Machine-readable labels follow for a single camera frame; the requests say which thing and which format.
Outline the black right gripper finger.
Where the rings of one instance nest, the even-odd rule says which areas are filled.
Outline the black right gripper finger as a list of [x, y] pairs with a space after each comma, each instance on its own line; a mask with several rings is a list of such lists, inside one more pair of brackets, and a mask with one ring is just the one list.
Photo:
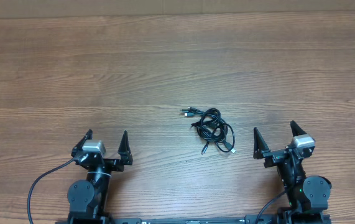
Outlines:
[[260, 131], [255, 127], [253, 158], [262, 159], [264, 158], [264, 154], [268, 152], [270, 152], [268, 145], [264, 141], [264, 138], [262, 137]]
[[294, 120], [291, 120], [290, 128], [292, 130], [293, 137], [307, 134]]

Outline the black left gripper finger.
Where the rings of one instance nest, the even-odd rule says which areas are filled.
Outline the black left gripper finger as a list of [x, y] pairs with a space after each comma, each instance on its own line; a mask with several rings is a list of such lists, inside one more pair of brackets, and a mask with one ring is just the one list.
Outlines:
[[133, 163], [132, 153], [129, 146], [129, 139], [127, 131], [124, 131], [122, 139], [119, 145], [118, 154], [120, 155], [120, 160], [124, 165], [131, 166]]
[[73, 147], [71, 151], [71, 155], [75, 156], [78, 151], [83, 150], [83, 145], [87, 140], [92, 140], [93, 138], [93, 131], [89, 129], [86, 134], [83, 136], [83, 138]]

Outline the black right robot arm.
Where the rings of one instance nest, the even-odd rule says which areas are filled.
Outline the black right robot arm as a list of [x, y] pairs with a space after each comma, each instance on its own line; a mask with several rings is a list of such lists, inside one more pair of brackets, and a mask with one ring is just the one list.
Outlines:
[[[276, 167], [284, 190], [267, 202], [256, 215], [254, 223], [331, 223], [328, 199], [332, 184], [322, 176], [306, 176], [302, 162], [315, 150], [315, 139], [292, 120], [292, 141], [285, 149], [271, 151], [260, 131], [254, 128], [254, 159], [263, 159], [264, 167]], [[289, 206], [280, 207], [275, 214], [264, 212], [280, 197], [286, 195]]]

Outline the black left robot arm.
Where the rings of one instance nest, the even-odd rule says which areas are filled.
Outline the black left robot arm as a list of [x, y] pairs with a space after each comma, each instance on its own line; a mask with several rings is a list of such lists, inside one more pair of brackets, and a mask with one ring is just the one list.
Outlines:
[[68, 223], [114, 223], [105, 211], [108, 189], [113, 172], [122, 172], [131, 166], [133, 158], [125, 131], [118, 148], [119, 158], [105, 158], [106, 148], [101, 140], [93, 139], [93, 131], [85, 136], [71, 151], [73, 162], [87, 170], [86, 178], [72, 183], [67, 192], [70, 204]]

